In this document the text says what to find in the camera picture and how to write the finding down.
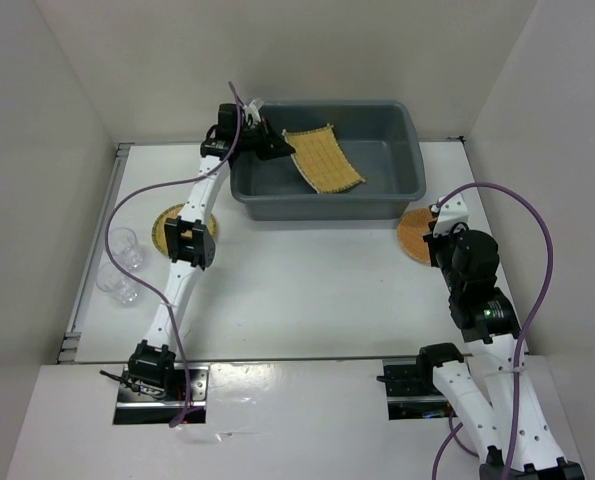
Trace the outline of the round orange woven tray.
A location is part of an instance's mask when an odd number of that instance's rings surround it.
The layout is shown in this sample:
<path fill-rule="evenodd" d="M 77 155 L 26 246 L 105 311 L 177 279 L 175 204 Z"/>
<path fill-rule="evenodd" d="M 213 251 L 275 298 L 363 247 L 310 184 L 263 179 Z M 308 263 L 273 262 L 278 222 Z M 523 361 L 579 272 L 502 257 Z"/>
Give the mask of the round orange woven tray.
<path fill-rule="evenodd" d="M 430 207 L 407 211 L 401 217 L 397 228 L 397 239 L 404 252 L 413 260 L 431 264 L 431 250 L 437 246 L 440 237 L 433 236 L 433 228 L 437 217 Z"/>

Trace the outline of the rectangular woven bamboo mat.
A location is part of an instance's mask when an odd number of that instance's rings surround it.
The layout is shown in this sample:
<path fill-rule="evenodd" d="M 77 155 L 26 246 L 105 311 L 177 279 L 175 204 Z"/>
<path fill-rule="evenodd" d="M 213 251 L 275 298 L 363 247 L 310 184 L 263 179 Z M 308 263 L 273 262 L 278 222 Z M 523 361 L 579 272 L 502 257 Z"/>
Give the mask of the rectangular woven bamboo mat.
<path fill-rule="evenodd" d="M 294 149 L 291 159 L 303 179 L 317 194 L 336 194 L 366 182 L 349 162 L 330 123 L 316 129 L 282 131 Z"/>

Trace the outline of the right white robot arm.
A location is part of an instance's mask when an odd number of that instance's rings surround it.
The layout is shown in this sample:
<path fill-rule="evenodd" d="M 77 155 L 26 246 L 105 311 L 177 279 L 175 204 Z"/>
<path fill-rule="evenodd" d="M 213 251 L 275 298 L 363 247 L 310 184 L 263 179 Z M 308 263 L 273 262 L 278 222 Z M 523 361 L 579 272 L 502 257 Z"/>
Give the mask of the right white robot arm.
<path fill-rule="evenodd" d="M 581 465 L 554 439 L 525 368 L 515 311 L 497 287 L 498 245 L 487 233 L 459 224 L 427 233 L 431 264 L 449 290 L 449 310 L 486 387 L 473 380 L 452 343 L 421 348 L 415 381 L 440 392 L 473 442 L 482 479 L 581 479 Z"/>

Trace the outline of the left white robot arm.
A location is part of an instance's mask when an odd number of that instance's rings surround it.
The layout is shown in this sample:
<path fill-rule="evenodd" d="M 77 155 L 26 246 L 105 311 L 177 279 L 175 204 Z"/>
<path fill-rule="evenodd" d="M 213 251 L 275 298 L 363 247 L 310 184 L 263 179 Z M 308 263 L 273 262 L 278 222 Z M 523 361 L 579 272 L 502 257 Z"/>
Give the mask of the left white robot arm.
<path fill-rule="evenodd" d="M 294 149 L 261 114 L 264 102 L 222 104 L 217 124 L 200 145 L 198 180 L 177 214 L 167 217 L 163 232 L 170 270 L 155 319 L 128 362 L 126 378 L 153 399 L 170 396 L 177 388 L 175 360 L 181 356 L 177 322 L 200 275 L 211 266 L 216 242 L 208 225 L 213 206 L 230 167 L 242 153 L 263 160 L 288 156 Z"/>

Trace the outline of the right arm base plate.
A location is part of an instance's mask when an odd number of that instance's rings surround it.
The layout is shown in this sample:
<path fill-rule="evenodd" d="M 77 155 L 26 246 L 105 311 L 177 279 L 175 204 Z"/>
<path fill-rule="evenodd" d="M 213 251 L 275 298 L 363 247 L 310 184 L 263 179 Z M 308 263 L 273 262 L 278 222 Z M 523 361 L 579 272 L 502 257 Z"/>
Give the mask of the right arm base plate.
<path fill-rule="evenodd" d="M 426 384 L 413 357 L 384 359 L 376 380 L 384 387 L 388 419 L 445 418 L 450 413 L 446 398 Z"/>

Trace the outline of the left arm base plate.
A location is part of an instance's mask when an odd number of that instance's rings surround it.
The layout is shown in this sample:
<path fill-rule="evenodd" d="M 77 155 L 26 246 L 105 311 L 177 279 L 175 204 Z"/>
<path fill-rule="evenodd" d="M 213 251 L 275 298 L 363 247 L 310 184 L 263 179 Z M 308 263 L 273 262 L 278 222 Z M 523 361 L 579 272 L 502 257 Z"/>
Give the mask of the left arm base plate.
<path fill-rule="evenodd" d="M 209 366 L 192 364 L 189 370 L 191 402 L 183 424 L 204 424 L 207 414 Z M 166 391 L 128 379 L 128 368 L 118 381 L 114 425 L 168 425 L 183 410 L 185 373 L 175 366 L 172 385 Z"/>

